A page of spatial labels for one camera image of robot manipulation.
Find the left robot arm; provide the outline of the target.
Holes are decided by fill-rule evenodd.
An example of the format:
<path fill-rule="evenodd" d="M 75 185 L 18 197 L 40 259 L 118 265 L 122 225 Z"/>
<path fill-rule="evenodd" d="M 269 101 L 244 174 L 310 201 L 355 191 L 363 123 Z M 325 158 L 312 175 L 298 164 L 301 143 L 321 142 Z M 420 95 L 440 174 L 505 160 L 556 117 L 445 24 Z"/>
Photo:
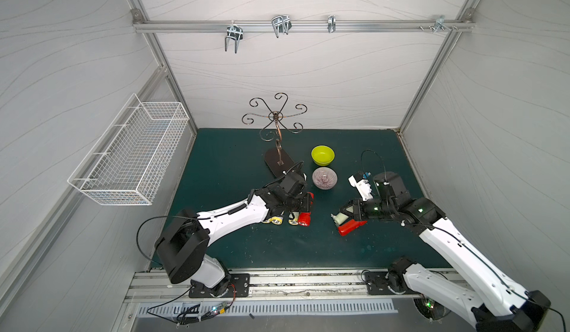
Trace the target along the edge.
<path fill-rule="evenodd" d="M 206 254 L 210 245 L 253 224 L 280 225 L 286 218 L 311 212 L 314 195 L 307 191 L 307 177 L 291 170 L 242 201 L 217 210 L 195 213 L 181 210 L 155 242 L 155 253 L 172 284 L 200 284 L 213 297 L 224 295 L 231 275 Z"/>

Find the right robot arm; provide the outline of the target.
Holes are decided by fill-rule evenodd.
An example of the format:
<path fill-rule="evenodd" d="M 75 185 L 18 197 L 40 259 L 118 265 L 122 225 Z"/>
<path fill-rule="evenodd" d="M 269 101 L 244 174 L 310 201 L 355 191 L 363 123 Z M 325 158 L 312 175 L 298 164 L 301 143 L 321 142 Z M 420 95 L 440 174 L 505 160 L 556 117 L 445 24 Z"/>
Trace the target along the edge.
<path fill-rule="evenodd" d="M 359 192 L 341 213 L 354 222 L 396 222 L 442 256 L 467 282 L 462 287 L 402 257 L 389 267 L 383 285 L 394 294 L 414 292 L 438 302 L 477 331 L 538 331 L 551 306 L 538 290 L 528 290 L 487 259 L 433 201 L 412 198 L 392 172 L 356 173 L 350 185 Z"/>

